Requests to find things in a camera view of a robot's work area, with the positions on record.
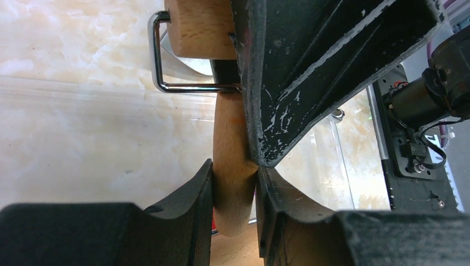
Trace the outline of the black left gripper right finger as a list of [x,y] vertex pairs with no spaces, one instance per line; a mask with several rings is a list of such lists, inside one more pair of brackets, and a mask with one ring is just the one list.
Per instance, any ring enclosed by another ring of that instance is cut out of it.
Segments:
[[333,211],[276,170],[257,172],[265,265],[468,265],[469,215]]

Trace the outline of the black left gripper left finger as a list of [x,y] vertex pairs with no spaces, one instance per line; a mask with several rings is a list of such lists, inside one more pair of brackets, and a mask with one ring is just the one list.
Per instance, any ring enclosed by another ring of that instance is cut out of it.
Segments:
[[212,161],[141,209],[133,203],[19,203],[1,210],[2,265],[209,265]]

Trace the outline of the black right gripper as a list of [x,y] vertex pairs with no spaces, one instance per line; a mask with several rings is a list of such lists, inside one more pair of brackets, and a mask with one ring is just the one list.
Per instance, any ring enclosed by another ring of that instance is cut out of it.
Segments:
[[269,168],[446,19],[441,1],[232,1],[231,9],[251,159]]

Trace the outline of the red dough piece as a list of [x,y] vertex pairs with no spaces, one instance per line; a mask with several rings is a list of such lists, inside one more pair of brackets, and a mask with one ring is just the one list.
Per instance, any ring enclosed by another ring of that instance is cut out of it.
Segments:
[[216,224],[214,221],[214,217],[212,217],[212,233],[214,233],[215,231],[216,231]]

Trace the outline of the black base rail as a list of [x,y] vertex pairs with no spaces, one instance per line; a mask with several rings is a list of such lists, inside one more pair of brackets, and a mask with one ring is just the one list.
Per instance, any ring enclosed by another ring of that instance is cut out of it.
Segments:
[[389,92],[407,82],[401,64],[367,89],[374,127],[392,211],[417,213],[457,213],[464,208],[449,164],[428,169],[420,164],[439,163],[442,157],[426,147],[413,130],[402,127],[387,114]]

